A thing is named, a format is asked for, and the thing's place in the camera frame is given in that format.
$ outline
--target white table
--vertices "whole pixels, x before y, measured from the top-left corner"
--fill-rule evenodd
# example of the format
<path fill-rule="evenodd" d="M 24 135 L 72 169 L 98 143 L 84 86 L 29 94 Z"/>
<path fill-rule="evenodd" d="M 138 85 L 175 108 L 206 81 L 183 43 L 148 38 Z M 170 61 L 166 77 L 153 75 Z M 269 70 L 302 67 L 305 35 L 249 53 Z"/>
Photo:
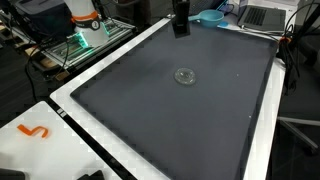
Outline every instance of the white table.
<path fill-rule="evenodd" d="M 226 20 L 230 23 L 228 28 L 235 30 L 239 29 L 235 26 L 235 17 L 233 19 L 227 17 Z M 65 110 L 67 114 L 69 114 L 139 180 L 163 180 L 168 179 L 168 177 L 153 167 L 143 157 L 137 154 L 133 149 L 113 134 L 108 128 L 103 126 L 98 120 L 86 112 L 86 110 L 84 110 L 70 97 L 70 93 L 168 22 L 169 20 L 167 19 L 159 21 L 157 24 L 127 44 L 123 45 L 121 48 L 108 55 L 50 95 L 53 101 Z M 275 59 L 271 68 L 271 74 L 265 91 L 260 116 L 258 118 L 250 150 L 244 177 L 245 180 L 265 179 L 284 81 L 284 72 L 281 60 Z"/>
<path fill-rule="evenodd" d="M 49 134 L 26 136 L 20 124 L 46 127 Z M 0 129 L 0 168 L 22 171 L 30 180 L 76 180 L 98 170 L 105 179 L 121 179 L 45 102 Z"/>

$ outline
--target floor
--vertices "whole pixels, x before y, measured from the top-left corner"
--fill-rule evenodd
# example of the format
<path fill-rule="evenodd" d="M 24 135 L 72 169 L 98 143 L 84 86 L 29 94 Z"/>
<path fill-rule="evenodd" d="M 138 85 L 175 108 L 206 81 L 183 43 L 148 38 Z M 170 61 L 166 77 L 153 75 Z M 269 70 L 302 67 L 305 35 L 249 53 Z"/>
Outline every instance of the floor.
<path fill-rule="evenodd" d="M 170 0 L 151 1 L 153 22 L 157 21 L 158 16 L 164 16 L 168 12 L 170 3 Z M 9 46 L 0 49 L 0 127 L 34 105 L 31 87 L 24 73 L 26 61 L 27 58 L 24 55 L 17 54 Z M 59 82 L 36 83 L 38 99 L 47 100 L 49 94 L 62 84 Z M 299 126 L 299 129 L 320 144 L 320 128 Z M 270 159 L 271 180 L 320 180 L 320 155 L 307 155 L 303 143 L 279 124 Z"/>

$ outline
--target orange s-shaped piece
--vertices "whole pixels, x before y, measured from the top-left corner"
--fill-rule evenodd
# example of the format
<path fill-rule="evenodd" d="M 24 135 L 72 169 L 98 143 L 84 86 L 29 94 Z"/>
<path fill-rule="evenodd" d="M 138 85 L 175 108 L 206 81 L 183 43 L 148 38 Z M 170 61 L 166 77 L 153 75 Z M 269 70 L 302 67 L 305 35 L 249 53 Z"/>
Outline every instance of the orange s-shaped piece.
<path fill-rule="evenodd" d="M 43 134 L 42 134 L 42 138 L 45 138 L 48 135 L 48 129 L 42 126 L 37 126 L 35 128 L 33 128 L 32 130 L 27 129 L 24 125 L 20 124 L 17 127 L 20 131 L 22 131 L 24 134 L 28 135 L 28 136 L 32 136 L 33 134 L 35 134 L 38 130 L 43 130 Z"/>

